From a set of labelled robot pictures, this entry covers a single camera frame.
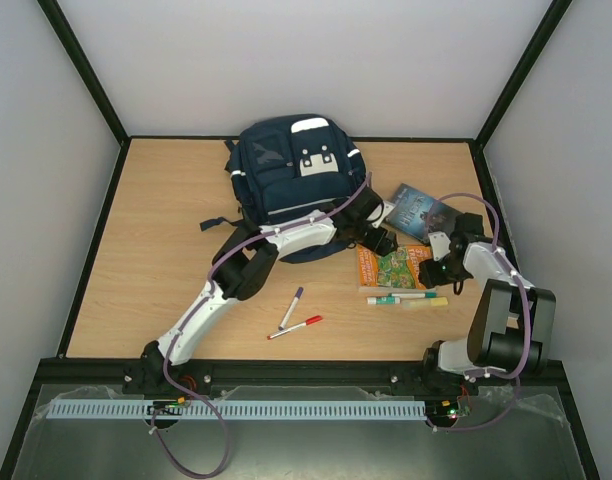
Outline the orange Treehouse book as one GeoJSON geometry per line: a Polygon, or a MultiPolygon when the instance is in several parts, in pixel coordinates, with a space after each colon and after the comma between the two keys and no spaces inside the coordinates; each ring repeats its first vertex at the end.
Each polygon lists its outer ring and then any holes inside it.
{"type": "Polygon", "coordinates": [[[386,256],[358,246],[358,290],[375,294],[410,293],[427,290],[419,280],[420,264],[432,260],[429,247],[404,245],[386,256]]]}

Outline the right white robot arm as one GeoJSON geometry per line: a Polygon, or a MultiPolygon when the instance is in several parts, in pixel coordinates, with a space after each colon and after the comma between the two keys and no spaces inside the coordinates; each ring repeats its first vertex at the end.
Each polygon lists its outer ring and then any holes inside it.
{"type": "Polygon", "coordinates": [[[480,378],[541,375],[548,364],[555,294],[521,275],[505,249],[484,235],[480,215],[460,214],[451,233],[430,232],[426,238],[432,258],[420,264],[422,285],[450,285],[459,295],[473,279],[481,297],[466,337],[440,340],[426,349],[425,388],[439,393],[480,378]]]}

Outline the navy blue student backpack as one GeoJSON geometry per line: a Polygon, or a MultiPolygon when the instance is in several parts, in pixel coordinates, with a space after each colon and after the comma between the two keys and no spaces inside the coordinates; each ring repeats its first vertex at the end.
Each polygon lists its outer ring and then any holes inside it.
{"type": "Polygon", "coordinates": [[[306,113],[259,121],[226,145],[225,171],[242,219],[259,227],[317,218],[356,191],[368,194],[360,150],[327,117],[306,113]]]}

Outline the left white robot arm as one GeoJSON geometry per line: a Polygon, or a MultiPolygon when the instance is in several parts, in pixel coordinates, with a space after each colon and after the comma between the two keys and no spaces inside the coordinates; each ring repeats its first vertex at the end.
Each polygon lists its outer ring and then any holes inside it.
{"type": "Polygon", "coordinates": [[[288,222],[258,226],[243,221],[216,253],[203,289],[181,318],[125,368],[124,389],[146,395],[188,393],[178,381],[179,368],[232,307],[263,288],[278,261],[338,241],[386,256],[397,249],[396,235],[382,226],[393,209],[363,184],[348,199],[288,222]]]}

